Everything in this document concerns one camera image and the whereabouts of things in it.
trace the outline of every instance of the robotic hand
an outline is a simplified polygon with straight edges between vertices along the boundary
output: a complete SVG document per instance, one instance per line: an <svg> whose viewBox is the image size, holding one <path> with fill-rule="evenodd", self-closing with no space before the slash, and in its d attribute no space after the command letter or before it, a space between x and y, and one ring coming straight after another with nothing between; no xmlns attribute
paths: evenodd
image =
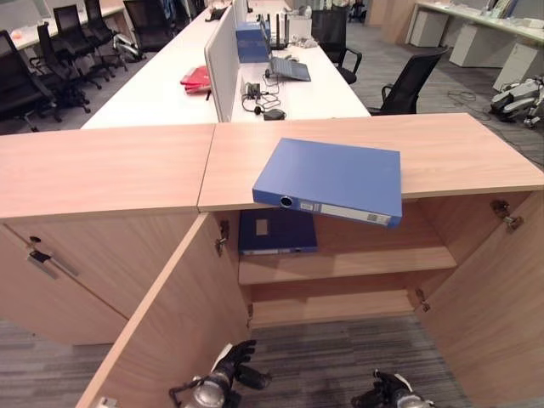
<svg viewBox="0 0 544 408"><path fill-rule="evenodd" d="M253 389L267 387L270 375L261 374L242 364L251 360L255 353L255 344L255 340L236 344L206 377L171 388L168 393L176 408L236 408L240 404L241 396L231 389L234 379ZM182 405L176 394L190 388L194 388L192 398L187 405Z"/></svg>
<svg viewBox="0 0 544 408"><path fill-rule="evenodd" d="M354 408L431 408L432 401L426 401L415 394L409 382L400 374L374 371L374 389L351 399Z"/></svg>

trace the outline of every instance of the dark blue binder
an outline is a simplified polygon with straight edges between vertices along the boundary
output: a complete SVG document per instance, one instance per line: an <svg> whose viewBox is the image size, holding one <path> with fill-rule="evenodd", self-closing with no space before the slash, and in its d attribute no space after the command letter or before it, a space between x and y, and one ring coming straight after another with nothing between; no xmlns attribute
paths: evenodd
<svg viewBox="0 0 544 408"><path fill-rule="evenodd" d="M244 255L316 252L312 214L283 208L240 213L238 250Z"/></svg>
<svg viewBox="0 0 544 408"><path fill-rule="evenodd" d="M400 153L282 139L253 186L253 200L393 227L402 218Z"/></svg>

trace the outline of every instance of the cabinet hinge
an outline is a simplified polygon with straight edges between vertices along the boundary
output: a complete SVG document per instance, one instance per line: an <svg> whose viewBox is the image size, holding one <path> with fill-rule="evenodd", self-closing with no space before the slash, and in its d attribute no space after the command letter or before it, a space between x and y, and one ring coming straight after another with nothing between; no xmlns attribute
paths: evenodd
<svg viewBox="0 0 544 408"><path fill-rule="evenodd" d="M425 298L425 293L423 293L423 290L419 287L416 289L416 296L417 300L419 300L419 304L422 305L423 311L427 313L431 309L431 305L428 304L427 299Z"/></svg>
<svg viewBox="0 0 544 408"><path fill-rule="evenodd" d="M219 233L221 234L221 237L215 240L215 250L217 251L218 255L223 255L223 247L224 244L227 243L229 240L229 234L230 234L230 224L229 221L223 220L219 222Z"/></svg>
<svg viewBox="0 0 544 408"><path fill-rule="evenodd" d="M507 225L507 232L514 232L524 223L522 217L510 217L510 211L508 210L510 204L508 204L508 201L493 200L490 205L496 216Z"/></svg>
<svg viewBox="0 0 544 408"><path fill-rule="evenodd" d="M251 322L253 320L253 303L247 305L247 322L246 327L249 329Z"/></svg>

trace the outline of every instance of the binder spine label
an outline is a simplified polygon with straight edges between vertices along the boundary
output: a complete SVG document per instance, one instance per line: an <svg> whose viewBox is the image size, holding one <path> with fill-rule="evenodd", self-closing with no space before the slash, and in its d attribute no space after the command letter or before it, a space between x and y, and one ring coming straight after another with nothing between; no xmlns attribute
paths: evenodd
<svg viewBox="0 0 544 408"><path fill-rule="evenodd" d="M362 210L354 210L351 208L331 206L329 204L319 204L317 202L300 201L301 210L311 211L313 213L322 213L334 215L336 217L358 219L372 224L389 225L391 217L388 215L378 214L376 212L368 212Z"/></svg>

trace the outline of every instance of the wooden countertop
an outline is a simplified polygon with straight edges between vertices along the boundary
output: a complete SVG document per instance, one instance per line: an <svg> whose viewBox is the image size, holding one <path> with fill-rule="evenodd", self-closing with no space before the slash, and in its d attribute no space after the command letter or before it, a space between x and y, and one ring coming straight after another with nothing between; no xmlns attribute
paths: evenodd
<svg viewBox="0 0 544 408"><path fill-rule="evenodd" d="M213 125L0 137L0 218L192 208Z"/></svg>
<svg viewBox="0 0 544 408"><path fill-rule="evenodd" d="M219 123L200 211L259 207L252 187L280 138L400 150L405 199L539 190L544 175L468 114Z"/></svg>

